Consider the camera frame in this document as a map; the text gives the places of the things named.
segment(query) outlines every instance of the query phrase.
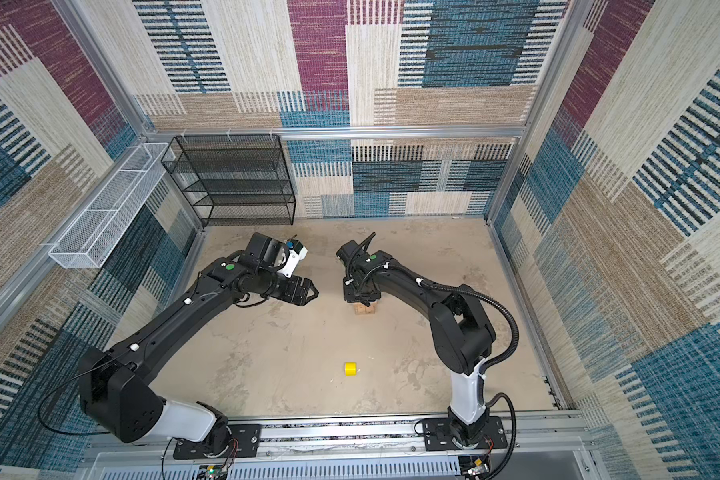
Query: wooden block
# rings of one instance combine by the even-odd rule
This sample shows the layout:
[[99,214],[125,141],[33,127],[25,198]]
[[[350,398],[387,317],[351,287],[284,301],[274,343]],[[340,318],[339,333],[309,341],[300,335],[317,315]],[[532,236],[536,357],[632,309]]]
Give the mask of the wooden block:
[[373,315],[376,313],[376,302],[371,303],[371,306],[365,306],[362,303],[353,303],[355,306],[355,315]]

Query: patterned carpet wall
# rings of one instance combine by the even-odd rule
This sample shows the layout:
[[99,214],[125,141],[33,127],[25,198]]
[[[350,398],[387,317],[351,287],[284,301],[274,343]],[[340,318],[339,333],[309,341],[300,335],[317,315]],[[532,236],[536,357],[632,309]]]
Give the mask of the patterned carpet wall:
[[613,478],[720,479],[720,0],[596,0],[495,227]]
[[567,0],[77,0],[159,130],[523,123]]
[[0,288],[134,139],[50,1],[0,1]]
[[288,140],[296,216],[484,215],[515,138]]
[[[79,465],[87,438],[45,430],[38,403],[77,373],[88,346],[125,339],[169,302],[196,231],[165,181],[100,270],[56,266],[0,334],[0,478],[71,478]],[[47,418],[66,431],[96,428],[75,388]]]

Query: beige floor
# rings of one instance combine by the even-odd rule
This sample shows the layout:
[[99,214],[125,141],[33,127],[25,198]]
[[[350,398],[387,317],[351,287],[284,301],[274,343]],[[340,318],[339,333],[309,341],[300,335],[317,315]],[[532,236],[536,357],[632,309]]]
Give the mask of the beige floor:
[[[152,382],[159,394],[207,402],[231,416],[444,411],[451,383],[426,319],[393,296],[383,296],[369,316],[356,316],[342,298],[344,270],[336,250],[372,231],[376,237],[369,251],[385,250],[440,283],[467,283],[518,312],[482,220],[297,220],[293,226],[214,227],[198,269],[244,248],[254,231],[280,240],[298,234],[309,253],[296,274],[311,278],[320,297],[304,307],[270,300],[222,312]],[[488,314],[498,334],[498,354],[508,344],[509,329],[499,313],[489,308]],[[486,398],[503,391],[519,410],[551,409],[519,324],[518,350],[488,370]],[[357,376],[344,375],[347,361],[357,362]]]

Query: black mounting plate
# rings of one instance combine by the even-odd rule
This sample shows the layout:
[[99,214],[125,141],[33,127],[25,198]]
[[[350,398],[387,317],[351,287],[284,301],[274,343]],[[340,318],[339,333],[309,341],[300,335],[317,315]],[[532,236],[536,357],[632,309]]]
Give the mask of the black mounting plate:
[[[256,456],[259,450],[259,439],[261,436],[262,426],[258,423],[234,424],[228,426],[232,431],[232,437],[237,438],[237,456],[236,458],[252,458]],[[199,458],[209,459],[203,455],[200,444],[180,440],[173,449],[174,460],[197,460]],[[218,458],[223,460],[228,452],[221,454]]]
[[[453,435],[448,428],[448,418],[424,418],[420,420],[424,429],[424,446],[427,452],[442,452],[443,450],[461,450],[453,443]],[[504,434],[504,425],[501,418],[492,416],[488,418],[483,430],[484,436],[493,440],[494,448],[506,448],[507,436]],[[488,450],[488,441],[480,440],[476,450]]]

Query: mesh organizer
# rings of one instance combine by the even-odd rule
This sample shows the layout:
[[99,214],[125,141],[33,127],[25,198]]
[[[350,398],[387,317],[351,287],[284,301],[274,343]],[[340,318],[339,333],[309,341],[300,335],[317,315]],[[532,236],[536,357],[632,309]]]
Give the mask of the mesh organizer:
[[48,255],[63,268],[101,268],[173,159],[167,143],[136,148]]
[[163,165],[203,226],[293,225],[293,193],[277,135],[175,137]]

